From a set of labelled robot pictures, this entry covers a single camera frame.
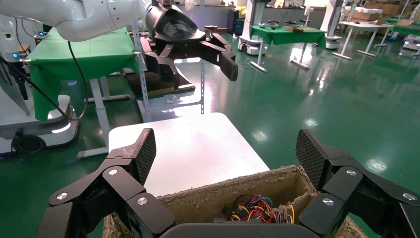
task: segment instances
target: floor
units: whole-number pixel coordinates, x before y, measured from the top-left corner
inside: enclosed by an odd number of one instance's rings
[[[225,37],[237,45],[237,39]],[[375,59],[355,53],[367,43],[363,38],[350,40],[347,55],[353,61],[334,57],[331,51],[308,48],[304,56],[311,66],[308,71],[289,62],[300,55],[302,44],[270,46],[263,58],[267,74],[249,69],[247,61],[256,59],[238,53],[236,82],[228,81],[217,66],[207,63],[205,111],[226,114],[271,169],[299,163],[294,152],[296,136],[299,129],[310,128],[322,142],[350,151],[370,171],[420,193],[419,61],[407,69],[412,52],[400,52],[401,42],[378,49],[380,56]],[[199,66],[180,69],[199,82]],[[66,88],[63,93],[72,98],[80,113],[82,85]],[[119,76],[109,80],[109,88],[111,94],[129,93]],[[141,123],[134,99],[105,105],[112,128]],[[200,111],[174,111],[176,116],[188,113]],[[89,105],[79,135],[70,145],[1,158],[2,236],[33,237],[48,197],[94,171],[105,158],[77,160],[77,152],[103,145],[95,107]],[[377,237],[360,219],[356,221],[369,237]],[[99,238],[101,232],[99,225],[89,237]]]

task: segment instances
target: green table cover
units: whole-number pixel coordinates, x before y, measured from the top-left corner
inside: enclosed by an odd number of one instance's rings
[[[86,80],[100,78],[125,67],[138,73],[133,55],[135,47],[125,32],[123,28],[88,41],[71,43]],[[55,28],[51,29],[47,38],[27,58],[35,60],[29,66],[32,81],[57,104],[61,91],[60,80],[82,81],[67,41]],[[54,106],[35,89],[33,97],[36,119],[47,120],[48,112],[54,110]]]
[[[420,22],[414,22],[413,24],[409,26],[396,25],[398,22],[398,19],[395,19],[395,18],[390,18],[387,20],[387,22],[394,25],[394,28],[392,29],[393,31],[400,32],[403,34],[408,34],[408,35],[412,34],[412,35],[420,36]]]
[[[290,43],[318,43],[318,45],[324,49],[326,48],[325,32],[318,29],[304,32],[290,32],[286,31],[285,26],[273,30],[269,27],[261,28],[256,25],[251,29],[251,36],[253,35],[262,37],[262,39],[268,44],[271,44],[272,42],[275,45]]]

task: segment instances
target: stand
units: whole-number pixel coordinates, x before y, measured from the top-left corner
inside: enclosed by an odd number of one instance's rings
[[[108,134],[111,131],[111,129],[109,127],[108,116],[106,115],[104,101],[101,95],[101,89],[99,88],[99,82],[97,78],[90,79],[89,83],[92,88],[93,100],[95,101],[95,106],[96,106],[96,114],[98,115],[99,125],[101,126],[102,136],[104,137],[104,142],[105,142],[105,147],[80,151],[79,153],[77,153],[78,159],[108,153]]]
[[[384,44],[384,43],[385,43],[386,36],[388,35],[388,32],[389,32],[389,28],[386,30],[386,33],[383,36],[383,39],[382,39],[381,44],[375,45],[375,47],[384,47],[384,46],[387,46],[387,44]]]
[[[292,62],[292,63],[294,63],[294,64],[297,64],[299,67],[302,67],[302,68],[304,68],[304,69],[309,69],[309,66],[307,66],[306,64],[303,64],[302,63],[302,60],[303,60],[303,54],[305,53],[305,50],[306,50],[306,45],[307,45],[307,43],[304,43],[303,44],[303,48],[302,48],[302,55],[301,55],[301,59],[299,60],[299,62],[297,61],[297,60],[292,60],[292,61],[290,61],[290,62]]]
[[[344,43],[343,49],[341,50],[341,54],[333,52],[332,53],[333,55],[338,56],[340,58],[343,58],[345,60],[352,60],[353,59],[351,57],[348,57],[348,56],[344,55],[344,52],[346,51],[347,44],[349,43],[350,36],[352,35],[352,33],[353,33],[353,26],[350,28],[349,34],[347,35],[347,38],[346,38],[346,42]]]
[[[101,77],[101,87],[102,87],[102,92],[104,93],[104,96],[102,97],[102,101],[112,101],[112,100],[128,100],[131,98],[131,96],[129,94],[122,94],[122,95],[113,95],[111,96],[109,94],[109,88],[108,88],[108,82],[106,80],[106,76]],[[92,103],[94,102],[95,99],[94,98],[88,98],[88,103]]]
[[[261,66],[261,57],[263,57],[263,46],[264,46],[264,40],[261,38],[260,42],[260,52],[258,53],[258,61],[255,63],[254,61],[251,61],[250,64],[256,69],[259,69],[260,71],[267,73],[267,69]]]
[[[366,55],[366,56],[376,57],[376,55],[369,53],[369,50],[370,50],[370,47],[372,46],[373,40],[375,39],[375,36],[376,36],[376,33],[377,32],[378,32],[378,29],[376,29],[373,32],[373,35],[370,38],[370,41],[369,41],[369,44],[366,47],[366,50],[365,51],[357,50],[358,53],[363,54],[363,55]]]
[[[202,14],[205,13],[205,5],[204,0],[200,1],[200,9],[202,10]],[[136,47],[136,52],[134,54],[137,55],[137,64],[140,71],[140,82],[141,82],[141,88],[142,88],[142,95],[143,100],[138,100],[137,103],[139,105],[140,113],[142,115],[143,122],[152,122],[151,113],[152,111],[156,111],[157,109],[159,111],[164,110],[171,110],[174,108],[179,107],[186,107],[186,106],[192,106],[192,105],[198,105],[201,104],[201,114],[204,114],[204,89],[205,89],[205,66],[204,66],[204,60],[200,59],[200,65],[201,65],[201,73],[200,73],[200,100],[196,102],[190,102],[190,103],[178,103],[178,104],[171,104],[168,105],[158,105],[158,103],[151,102],[149,100],[148,91],[147,91],[147,85],[146,85],[146,77],[145,77],[145,71],[147,71],[146,64],[144,62],[143,57],[143,51],[141,49],[141,42],[140,42],[140,33],[139,33],[139,22],[138,20],[134,20],[132,22],[133,27],[133,38],[134,38],[134,45]],[[188,60],[183,59],[182,63],[188,62]]]

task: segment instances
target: silver screw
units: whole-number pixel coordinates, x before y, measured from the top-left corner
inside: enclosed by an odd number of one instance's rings
[[[57,196],[57,199],[58,199],[58,200],[63,200],[63,199],[65,199],[65,198],[67,197],[67,195],[68,195],[68,193],[66,193],[66,192],[62,192],[62,193],[60,193],[60,194]]]
[[[139,200],[137,200],[137,204],[139,204],[140,206],[143,206],[144,204],[146,204],[147,202],[147,198],[145,197],[141,197],[139,198]]]
[[[108,172],[109,175],[114,175],[118,172],[118,170],[111,170]]]
[[[409,194],[409,193],[404,193],[403,196],[410,201],[416,201],[417,200],[417,198],[414,195]]]
[[[331,199],[329,199],[329,198],[324,198],[323,200],[322,200],[327,206],[332,206],[332,205],[334,205],[334,201],[333,200],[331,200]]]
[[[347,170],[347,173],[350,174],[351,176],[356,176],[356,172],[353,170]]]

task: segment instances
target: white table leg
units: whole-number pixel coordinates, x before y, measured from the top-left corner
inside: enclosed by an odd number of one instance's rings
[[[362,56],[362,60],[360,61],[360,64],[359,64],[359,66],[357,67],[357,70],[356,70],[356,75],[359,74],[359,71],[362,68],[363,63],[365,62],[365,58],[366,58],[366,56]]]
[[[372,46],[372,43],[373,43],[373,41],[375,39],[375,36],[376,36],[376,33],[377,32],[378,32],[378,28],[373,32],[373,35],[370,38],[370,41],[369,41],[369,44],[366,47],[366,50],[365,51],[357,50],[358,53],[364,54],[364,55],[367,55],[367,56],[376,57],[376,55],[369,53],[369,50],[370,50],[370,47]]]
[[[205,81],[204,60],[201,61],[200,68],[201,68],[201,77],[200,77],[201,99],[200,99],[200,103],[201,103],[201,114],[204,114],[204,85],[205,85],[204,84],[204,81]]]
[[[413,55],[413,57],[420,56],[420,49]]]
[[[389,32],[389,27],[388,27],[388,29],[386,29],[386,33],[385,33],[385,35],[383,36],[383,39],[382,39],[381,44],[375,45],[375,47],[383,47],[383,46],[387,46],[387,44],[384,44],[384,43],[385,43],[386,36],[388,35],[388,32]]]
[[[257,61],[257,63],[255,63],[254,61],[251,61],[250,64],[254,68],[257,68],[257,69],[261,70],[262,72],[267,73],[267,69],[261,67],[261,57],[263,57],[263,47],[264,47],[264,40],[261,39],[260,51],[258,53],[258,61]]]
[[[102,91],[104,93],[104,96],[102,97],[103,101],[112,101],[112,100],[128,100],[131,98],[131,96],[129,94],[122,94],[122,95],[114,95],[111,96],[109,94],[109,88],[108,88],[108,81],[106,80],[106,77],[101,77],[101,87],[102,87]],[[92,103],[94,102],[95,99],[94,98],[88,98],[88,103]]]
[[[351,28],[350,28],[349,34],[347,35],[346,42],[344,43],[343,49],[341,50],[341,54],[333,52],[332,53],[333,55],[341,57],[341,58],[346,59],[346,60],[352,60],[351,57],[348,57],[348,56],[344,55],[344,52],[346,51],[347,44],[349,43],[350,36],[352,35],[352,33],[353,33],[353,26],[351,26]]]
[[[307,45],[307,43],[304,43],[303,44],[303,47],[302,47],[302,55],[301,55],[301,59],[299,60],[299,62],[297,62],[297,60],[292,60],[292,61],[290,61],[290,62],[292,62],[292,63],[294,63],[294,64],[296,64],[296,65],[298,65],[298,66],[300,66],[300,67],[302,67],[302,68],[304,68],[304,69],[309,69],[309,66],[307,66],[306,64],[303,64],[302,63],[302,61],[303,61],[303,55],[304,55],[304,53],[305,53],[305,50],[306,50],[306,45]]]
[[[109,127],[108,116],[106,115],[104,102],[102,100],[101,89],[99,88],[97,78],[90,79],[89,83],[92,88],[92,94],[96,106],[96,114],[98,115],[99,125],[101,126],[102,136],[105,141],[105,147],[93,150],[80,151],[79,153],[77,153],[78,159],[108,153],[108,135],[111,129]]]

